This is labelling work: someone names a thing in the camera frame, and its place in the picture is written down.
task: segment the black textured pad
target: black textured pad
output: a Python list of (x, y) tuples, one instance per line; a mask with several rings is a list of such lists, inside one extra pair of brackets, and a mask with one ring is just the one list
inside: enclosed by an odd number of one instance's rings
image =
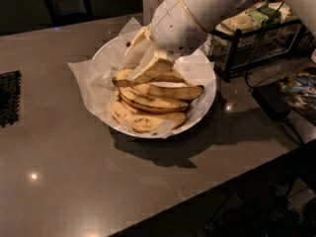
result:
[(0, 74), (0, 125), (19, 120), (20, 71)]

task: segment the table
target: table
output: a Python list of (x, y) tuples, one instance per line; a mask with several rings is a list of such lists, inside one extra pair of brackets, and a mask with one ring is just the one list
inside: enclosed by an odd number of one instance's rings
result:
[[(92, 116), (67, 62), (92, 58), (130, 17), (0, 38), (0, 73), (22, 73), (20, 120), (0, 129), (0, 236), (109, 236), (297, 147), (242, 78), (218, 79), (221, 98), (205, 119), (167, 140), (129, 137)], [(250, 83), (308, 62), (253, 72)], [(290, 117), (306, 142), (316, 137)]]

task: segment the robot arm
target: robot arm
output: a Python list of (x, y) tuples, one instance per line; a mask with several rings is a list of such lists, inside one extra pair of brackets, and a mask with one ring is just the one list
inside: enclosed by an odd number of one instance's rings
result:
[[(127, 49), (123, 65), (137, 66), (136, 60), (139, 61), (150, 46), (165, 50), (166, 59), (191, 54), (218, 23), (257, 1), (260, 0), (165, 0), (156, 9), (151, 24), (138, 33)], [(316, 0), (282, 1), (316, 36)]]

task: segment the white paper liner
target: white paper liner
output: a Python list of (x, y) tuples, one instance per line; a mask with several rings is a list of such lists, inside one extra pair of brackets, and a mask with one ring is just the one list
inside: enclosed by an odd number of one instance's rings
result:
[(108, 126), (131, 136), (167, 138), (194, 126), (208, 112), (216, 94), (213, 63), (209, 62), (199, 49), (190, 56), (178, 58), (174, 68), (194, 85), (203, 85), (204, 93), (192, 101), (186, 110), (187, 120), (180, 127), (172, 130), (173, 122), (166, 120), (154, 131), (135, 132), (129, 127), (127, 121), (118, 124), (111, 115), (111, 103), (115, 90), (112, 78), (114, 74), (122, 70), (121, 61), (126, 51), (126, 43), (132, 41), (140, 29), (141, 25), (132, 18), (120, 31), (118, 37), (102, 46), (93, 59), (68, 63), (68, 65), (77, 79), (84, 105), (91, 114)]

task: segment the ripe banana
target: ripe banana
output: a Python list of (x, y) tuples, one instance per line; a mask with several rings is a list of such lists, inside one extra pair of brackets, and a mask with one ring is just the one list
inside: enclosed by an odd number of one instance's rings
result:
[(186, 115), (183, 113), (156, 115), (143, 112), (142, 114), (134, 114), (125, 107), (117, 94), (111, 104), (111, 114), (118, 123), (125, 119), (136, 132), (151, 131), (167, 119), (172, 120), (174, 122), (173, 128), (176, 128), (186, 120)]
[(141, 94), (159, 98), (170, 98), (189, 101), (198, 98), (204, 87), (202, 85), (189, 87), (160, 87), (153, 84), (139, 84), (132, 88)]
[(182, 112), (188, 103), (177, 99), (158, 98), (141, 94), (131, 87), (119, 87), (121, 98), (129, 105), (154, 114)]
[(126, 68), (118, 72), (113, 78), (112, 82), (114, 85), (118, 87), (126, 87), (126, 86), (133, 86), (145, 82), (172, 82), (172, 83), (183, 83), (188, 86), (193, 86), (193, 84), (187, 81), (181, 73), (176, 70), (172, 69), (171, 71), (165, 72), (157, 77), (149, 77), (147, 75), (139, 76), (137, 82), (131, 82), (127, 80), (128, 75), (132, 72), (132, 69)]

